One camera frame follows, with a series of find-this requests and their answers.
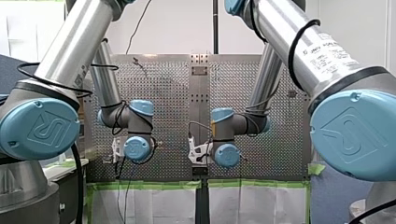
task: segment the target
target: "perforated metal panel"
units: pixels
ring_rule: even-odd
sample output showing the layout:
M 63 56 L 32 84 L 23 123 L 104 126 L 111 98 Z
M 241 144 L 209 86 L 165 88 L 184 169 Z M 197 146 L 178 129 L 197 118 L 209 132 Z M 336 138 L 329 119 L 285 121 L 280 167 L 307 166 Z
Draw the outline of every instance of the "perforated metal panel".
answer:
M 133 63 L 138 59 L 143 69 Z M 160 143 L 152 160 L 134 169 L 127 161 L 121 178 L 150 180 L 192 179 L 191 163 L 188 159 L 187 123 L 189 121 L 189 74 L 190 56 L 117 55 L 112 57 L 120 67 L 117 79 L 122 99 L 147 99 L 154 103 L 153 136 Z M 92 97 L 96 120 L 100 108 L 96 96 Z M 96 160 L 90 164 L 90 182 L 114 179 L 112 164 L 103 164 L 102 158 L 112 153 L 113 135 L 111 129 L 102 127 L 97 121 L 93 125 L 93 139 L 96 145 Z
M 236 112 L 244 112 L 260 56 L 211 55 L 209 61 L 210 108 L 232 107 Z M 235 143 L 246 159 L 230 170 L 210 165 L 210 177 L 303 179 L 310 150 L 306 146 L 309 143 L 304 143 L 304 139 L 309 141 L 304 127 L 306 105 L 306 95 L 294 86 L 284 69 L 270 112 L 271 130 L 255 138 L 236 136 Z
M 210 55 L 204 66 L 209 66 L 207 93 L 210 110 L 216 107 L 233 107 L 243 112 L 254 86 L 260 55 Z M 138 59 L 144 69 L 134 64 Z M 121 178 L 144 180 L 191 180 L 191 163 L 188 159 L 188 122 L 191 114 L 200 117 L 207 104 L 189 106 L 189 88 L 194 87 L 191 67 L 196 62 L 190 55 L 116 55 L 113 63 L 120 67 L 117 72 L 122 98 L 148 99 L 154 103 L 154 132 L 157 141 L 162 142 L 151 162 L 139 166 L 132 174 L 132 164 L 125 163 Z M 87 100 L 92 107 L 89 116 L 92 126 L 92 140 L 95 144 L 94 160 L 87 172 L 88 181 L 113 180 L 112 164 L 103 164 L 102 158 L 112 153 L 111 129 L 102 127 L 96 121 L 100 108 L 96 96 Z M 301 180 L 306 176 L 306 165 L 310 158 L 309 126 L 306 116 L 306 96 L 298 91 L 283 71 L 278 93 L 270 113 L 272 128 L 269 133 L 256 138 L 237 136 L 237 146 L 247 159 L 231 170 L 209 166 L 210 178 L 244 177 L 259 179 Z

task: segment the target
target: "black cable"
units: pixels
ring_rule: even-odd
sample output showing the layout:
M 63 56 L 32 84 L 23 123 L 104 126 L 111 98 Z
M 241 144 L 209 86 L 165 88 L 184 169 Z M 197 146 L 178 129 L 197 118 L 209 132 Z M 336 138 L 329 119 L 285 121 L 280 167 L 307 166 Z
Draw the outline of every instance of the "black cable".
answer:
M 7 96 L 6 97 L 3 97 L 3 98 L 1 98 L 0 99 L 0 105 L 3 105 L 3 104 L 5 104 L 6 103 L 6 100 L 7 100 Z
M 253 6 L 253 0 L 250 0 L 249 6 L 250 6 L 250 9 L 249 9 L 249 10 L 250 10 L 250 20 L 251 20 L 251 24 L 252 24 L 252 26 L 253 26 L 253 31 L 254 31 L 254 33 L 256 34 L 256 36 L 257 36 L 260 40 L 262 40 L 262 42 L 264 42 L 264 44 L 266 44 L 266 43 L 268 43 L 268 41 L 267 41 L 267 39 L 265 39 L 264 36 L 262 36 L 262 33 L 260 33 L 259 28 L 257 28 L 256 21 L 254 20 L 254 12 L 253 12 L 254 6 Z
M 129 44 L 128 44 L 128 48 L 126 49 L 125 54 L 128 54 L 129 49 L 131 48 L 132 39 L 134 38 L 134 36 L 135 36 L 136 33 L 137 33 L 137 30 L 139 29 L 140 22 L 143 20 L 143 17 L 145 16 L 146 11 L 148 10 L 148 7 L 149 7 L 149 4 L 151 3 L 151 1 L 152 1 L 152 0 L 148 0 L 148 3 L 146 4 L 145 9 L 143 10 L 143 13 L 142 13 L 142 15 L 140 16 L 139 21 L 137 22 L 136 28 L 134 28 L 134 33 L 133 33 L 133 34 L 131 35 L 131 37 L 129 38 Z
M 124 219 L 123 219 L 123 223 L 125 224 L 126 222 L 126 207 L 127 207 L 127 199 L 128 199 L 128 192 L 129 192 L 129 187 L 131 186 L 131 182 L 132 182 L 132 176 L 135 173 L 135 168 L 136 166 L 132 167 L 132 172 L 131 172 L 131 178 L 129 179 L 128 182 L 128 187 L 126 188 L 126 192 L 125 192 L 125 202 L 124 202 Z
M 123 219 L 123 224 L 126 222 L 126 205 L 127 205 L 127 199 L 128 199 L 128 192 L 129 192 L 129 187 L 131 186 L 132 178 L 129 179 L 128 182 L 128 187 L 126 188 L 126 193 L 125 193 L 125 202 L 124 202 L 124 219 Z
M 58 83 L 55 83 L 55 82 L 51 82 L 51 81 L 48 81 L 48 80 L 46 80 L 46 79 L 44 79 L 44 78 L 41 78 L 41 77 L 37 77 L 37 76 L 35 76 L 35 75 L 32 75 L 32 74 L 30 74 L 29 72 L 23 70 L 24 67 L 39 66 L 39 65 L 40 65 L 40 63 L 22 63 L 22 64 L 20 64 L 20 65 L 17 66 L 17 70 L 18 70 L 20 73 L 26 75 L 27 77 L 34 78 L 34 79 L 36 79 L 36 80 L 38 80 L 38 81 L 40 81 L 40 82 L 42 82 L 42 83 L 44 83 L 44 84 L 51 85 L 51 86 L 56 86 L 56 87 L 59 87 L 59 88 L 62 88 L 62 89 L 70 90 L 70 91 L 76 91 L 76 92 L 85 93 L 85 94 L 78 95 L 77 98 L 84 98 L 84 97 L 87 97 L 87 96 L 90 96 L 90 95 L 93 94 L 92 91 L 83 90 L 83 89 L 76 89 L 76 88 L 68 87 L 68 86 L 65 86 L 65 85 L 62 85 L 62 84 L 58 84 Z M 112 64 L 96 64 L 96 63 L 93 63 L 93 64 L 91 64 L 91 66 L 93 66 L 93 67 L 109 68 L 109 69 L 112 70 L 112 71 L 117 71 L 117 70 L 120 69 L 118 66 L 112 65 Z
M 147 125 L 150 127 L 151 130 L 154 129 L 154 126 L 152 126 L 152 123 L 150 121 L 148 121 L 147 119 L 145 119 L 143 116 L 141 116 L 139 113 L 136 113 L 134 110 L 132 110 L 140 119 L 142 119 L 143 121 L 145 121 L 145 123 L 147 123 Z
M 21 63 L 20 65 L 17 66 L 17 70 L 18 70 L 20 73 L 26 75 L 27 77 L 34 78 L 34 79 L 36 79 L 36 80 L 38 80 L 38 81 L 40 81 L 40 82 L 42 82 L 42 83 L 44 83 L 44 84 L 46 84 L 46 85 L 51 85 L 51 86 L 59 87 L 59 88 L 66 89 L 66 90 L 70 90 L 70 91 L 77 91 L 77 92 L 82 92 L 82 93 L 88 93 L 89 95 L 92 94 L 92 91 L 83 90 L 83 89 L 76 89 L 76 88 L 68 87 L 68 86 L 65 86 L 65 85 L 62 85 L 62 84 L 58 84 L 58 83 L 55 83 L 55 82 L 51 82 L 51 81 L 48 81 L 48 80 L 46 80 L 46 79 L 44 79 L 44 78 L 41 78 L 41 77 L 37 77 L 37 76 L 35 76 L 35 75 L 32 75 L 32 74 L 28 73 L 27 71 L 23 70 L 24 67 L 39 66 L 39 65 L 40 65 L 40 63 Z
M 122 222 L 123 222 L 123 218 L 122 218 L 122 213 L 121 213 L 121 210 L 120 210 L 120 177 L 122 175 L 122 168 L 123 168 L 123 165 L 125 163 L 125 160 L 126 160 L 126 158 L 124 157 L 122 162 L 121 162 L 121 165 L 120 165 L 120 172 L 119 173 L 116 172 L 116 179 L 119 180 L 118 193 L 117 193 L 117 208 L 119 210 L 119 215 L 120 215 L 120 217 L 122 219 Z
M 303 28 L 301 28 L 296 36 L 294 37 L 293 42 L 291 43 L 290 46 L 290 51 L 289 51 L 289 58 L 288 58 L 288 68 L 289 68 L 289 73 L 290 73 L 290 77 L 294 82 L 294 85 L 296 85 L 298 87 L 298 89 L 300 89 L 301 91 L 303 90 L 303 87 L 301 86 L 301 84 L 298 82 L 296 74 L 294 73 L 294 54 L 297 48 L 297 44 L 300 41 L 301 37 L 303 37 L 304 32 L 310 28 L 311 26 L 320 26 L 320 20 L 312 20 L 309 21 L 305 26 L 303 26 Z
M 143 165 L 143 164 L 146 164 L 149 161 L 151 161 L 152 157 L 154 156 L 155 150 L 158 147 L 157 140 L 154 137 L 151 137 L 151 139 L 154 142 L 154 148 L 152 149 L 152 151 L 151 151 L 150 155 L 148 156 L 148 158 L 145 159 L 144 161 L 133 161 L 133 160 L 131 160 L 131 163 L 133 163 L 135 165 Z
M 91 63 L 92 67 L 100 67 L 100 68 L 108 68 L 111 71 L 117 71 L 120 68 L 116 65 L 113 64 L 97 64 L 97 63 Z
M 390 208 L 395 205 L 396 205 L 396 199 L 392 200 L 390 202 L 387 202 L 387 203 L 383 203 L 377 207 L 374 207 L 374 208 L 368 210 L 367 212 L 361 214 L 360 216 L 355 217 L 352 221 L 349 222 L 349 224 L 360 224 L 363 219 L 365 219 L 379 211 L 382 211 L 384 209 Z
M 123 128 L 121 128 L 121 126 L 120 126 L 120 124 L 119 124 L 119 120 L 120 120 L 120 118 L 121 118 L 121 115 L 122 115 L 123 110 L 126 108 L 126 106 L 127 106 L 128 104 L 127 104 L 126 101 L 124 101 L 124 100 L 122 100 L 121 102 L 123 103 L 123 105 L 122 105 L 122 107 L 119 108 L 119 110 L 117 111 L 117 113 L 116 113 L 116 115 L 115 115 L 115 118 L 114 118 L 113 127 L 111 128 L 111 133 L 112 133 L 113 135 L 117 135 L 117 134 L 119 134 L 120 132 L 122 132 L 122 130 L 123 130 Z
M 73 157 L 76 161 L 77 179 L 78 179 L 78 207 L 76 224 L 82 224 L 82 214 L 84 208 L 84 176 L 82 173 L 81 160 L 79 158 L 78 149 L 76 144 L 72 146 Z

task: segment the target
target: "robotic arm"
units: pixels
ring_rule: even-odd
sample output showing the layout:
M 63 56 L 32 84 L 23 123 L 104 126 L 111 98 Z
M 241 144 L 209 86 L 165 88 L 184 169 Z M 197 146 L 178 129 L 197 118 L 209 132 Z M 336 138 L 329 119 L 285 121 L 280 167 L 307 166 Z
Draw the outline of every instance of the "robotic arm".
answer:
M 44 160 L 69 149 L 79 133 L 78 100 L 92 63 L 110 64 L 106 41 L 111 23 L 133 1 L 77 1 L 35 72 L 17 83 L 0 107 L 0 152 L 21 161 Z M 153 149 L 153 104 L 120 99 L 114 73 L 101 66 L 91 70 L 102 110 L 99 120 L 113 128 L 128 128 L 126 156 L 145 159 Z
M 226 10 L 268 40 L 263 58 L 276 66 L 262 64 L 261 71 L 276 70 L 280 59 L 296 86 L 311 97 L 311 138 L 320 156 L 345 175 L 396 180 L 396 78 L 383 67 L 364 67 L 353 60 L 290 0 L 230 0 Z M 275 80 L 276 72 L 271 74 Z M 272 90 L 274 83 L 261 85 Z M 212 112 L 221 138 L 229 132 L 221 125 L 234 120 L 230 110 L 222 111 L 221 116 L 218 110 Z

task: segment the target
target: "gray base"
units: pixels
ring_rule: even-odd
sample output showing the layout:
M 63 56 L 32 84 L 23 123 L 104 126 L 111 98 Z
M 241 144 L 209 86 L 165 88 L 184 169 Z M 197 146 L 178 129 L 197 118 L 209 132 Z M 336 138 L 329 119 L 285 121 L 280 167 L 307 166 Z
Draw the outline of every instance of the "gray base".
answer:
M 13 224 L 59 224 L 58 189 L 58 185 L 50 183 L 45 195 L 2 208 L 0 220 Z

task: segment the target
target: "white paper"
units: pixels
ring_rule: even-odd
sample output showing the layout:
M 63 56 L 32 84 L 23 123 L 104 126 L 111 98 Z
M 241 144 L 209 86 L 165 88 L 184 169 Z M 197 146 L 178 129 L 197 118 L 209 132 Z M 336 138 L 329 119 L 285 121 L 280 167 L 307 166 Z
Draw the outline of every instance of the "white paper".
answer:
M 244 186 L 239 209 L 240 224 L 273 224 L 276 213 L 276 188 Z
M 10 56 L 29 63 L 37 62 L 36 39 L 9 40 Z
M 9 40 L 36 39 L 36 21 L 32 14 L 8 15 L 7 26 Z
M 64 24 L 64 2 L 37 2 L 36 7 L 43 12 L 37 15 L 37 57 L 41 61 Z
M 238 224 L 239 190 L 237 187 L 209 189 L 211 223 Z
M 9 56 L 7 17 L 0 14 L 0 54 Z

